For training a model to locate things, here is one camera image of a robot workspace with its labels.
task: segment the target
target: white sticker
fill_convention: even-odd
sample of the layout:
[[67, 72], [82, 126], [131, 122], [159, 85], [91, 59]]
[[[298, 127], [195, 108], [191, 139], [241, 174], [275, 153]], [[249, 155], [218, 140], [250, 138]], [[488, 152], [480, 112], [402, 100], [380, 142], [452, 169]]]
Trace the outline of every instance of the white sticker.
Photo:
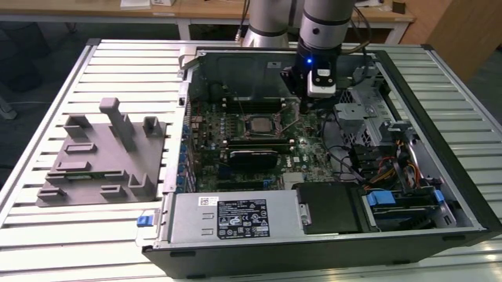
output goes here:
[[174, 13], [154, 13], [154, 16], [175, 16]]
[[281, 62], [269, 62], [267, 69], [281, 69]]
[[217, 206], [219, 197], [199, 197], [199, 205], [201, 206]]

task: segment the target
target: motherboard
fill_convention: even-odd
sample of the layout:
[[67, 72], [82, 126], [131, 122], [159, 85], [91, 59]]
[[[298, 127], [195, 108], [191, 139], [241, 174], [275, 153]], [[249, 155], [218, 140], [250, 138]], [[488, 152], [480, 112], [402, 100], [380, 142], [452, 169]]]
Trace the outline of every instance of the motherboard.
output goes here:
[[322, 120], [298, 114], [297, 99], [193, 103], [197, 191], [291, 189], [334, 181]]

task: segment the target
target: table leg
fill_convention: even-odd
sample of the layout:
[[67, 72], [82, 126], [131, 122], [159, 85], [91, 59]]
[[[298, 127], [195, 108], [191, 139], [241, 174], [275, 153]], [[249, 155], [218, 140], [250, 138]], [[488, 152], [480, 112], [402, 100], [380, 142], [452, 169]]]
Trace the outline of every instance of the table leg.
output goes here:
[[75, 22], [66, 22], [66, 28], [68, 29], [70, 33], [76, 33], [78, 31], [78, 24]]
[[0, 116], [4, 119], [15, 119], [18, 116], [16, 111], [11, 107], [11, 105], [6, 102], [6, 100], [0, 96]]
[[190, 39], [190, 19], [179, 19], [177, 21], [178, 30], [181, 32], [181, 39], [182, 40], [191, 40]]
[[388, 36], [388, 40], [385, 41], [385, 44], [400, 44], [409, 25], [409, 22], [396, 23], [392, 33]]

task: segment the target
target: gray pillar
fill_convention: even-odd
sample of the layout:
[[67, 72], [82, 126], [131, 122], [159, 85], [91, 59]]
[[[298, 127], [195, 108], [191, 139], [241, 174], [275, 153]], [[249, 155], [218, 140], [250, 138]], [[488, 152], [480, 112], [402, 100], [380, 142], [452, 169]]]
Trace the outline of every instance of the gray pillar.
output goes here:
[[123, 116], [121, 114], [119, 104], [121, 102], [118, 98], [103, 98], [100, 103], [100, 111], [108, 115], [114, 133], [118, 135], [126, 151], [131, 152], [137, 150], [137, 144], [133, 140], [133, 124], [127, 118], [127, 115]]

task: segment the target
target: barcode sticker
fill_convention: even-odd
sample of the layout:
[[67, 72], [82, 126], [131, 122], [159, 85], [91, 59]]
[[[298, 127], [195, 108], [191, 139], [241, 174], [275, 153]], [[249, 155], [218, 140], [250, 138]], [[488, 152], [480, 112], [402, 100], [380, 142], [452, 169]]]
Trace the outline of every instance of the barcode sticker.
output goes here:
[[201, 206], [217, 206], [219, 197], [199, 197], [199, 205]]

